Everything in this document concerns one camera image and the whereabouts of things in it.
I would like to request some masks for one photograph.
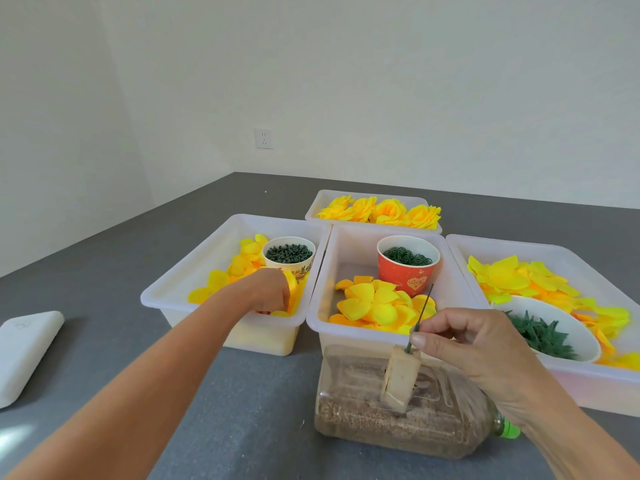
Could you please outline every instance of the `white bowl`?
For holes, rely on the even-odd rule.
[[[267,259],[267,257],[264,255],[265,252],[267,252],[271,248],[273,247],[277,248],[278,246],[284,246],[285,244],[288,244],[288,245],[303,244],[306,247],[308,247],[309,251],[311,251],[311,257],[309,259],[306,259],[304,261],[300,261],[294,264],[285,264],[285,263],[276,262],[276,261]],[[270,240],[264,245],[260,253],[264,258],[265,266],[276,267],[282,270],[288,269],[296,277],[296,280],[300,281],[302,280],[302,278],[304,278],[307,275],[307,273],[311,269],[311,264],[313,263],[314,258],[316,257],[316,246],[314,245],[313,242],[309,241],[308,239],[288,235],[285,237],[277,237],[276,239]]]
[[[573,351],[578,355],[576,360],[580,362],[595,362],[602,354],[600,343],[589,329],[580,320],[556,306],[549,305],[539,299],[526,298],[524,296],[512,296],[507,303],[501,303],[500,305],[492,303],[491,306],[503,312],[513,312],[513,315],[519,317],[523,317],[525,312],[529,312],[530,317],[542,318],[548,324],[557,321],[556,330],[567,334],[564,343],[573,347]]]

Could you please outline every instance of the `gray tabletop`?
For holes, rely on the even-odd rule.
[[[640,210],[233,173],[0,278],[0,322],[48,310],[67,318],[18,401],[0,411],[0,476],[169,330],[140,304],[142,290],[229,216],[303,219],[320,189],[424,197],[442,207],[445,234],[565,246],[640,302]],[[306,325],[288,357],[222,350],[150,478],[552,476],[526,438],[490,438],[457,461],[325,438],[313,427],[320,364]],[[640,419],[587,412],[640,458]]]

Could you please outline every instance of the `plastic bottle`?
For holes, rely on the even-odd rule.
[[[442,362],[423,361],[405,413],[380,402],[388,356],[328,346],[316,396],[316,429],[335,436],[443,458],[462,458],[487,436],[517,438],[473,382]]]

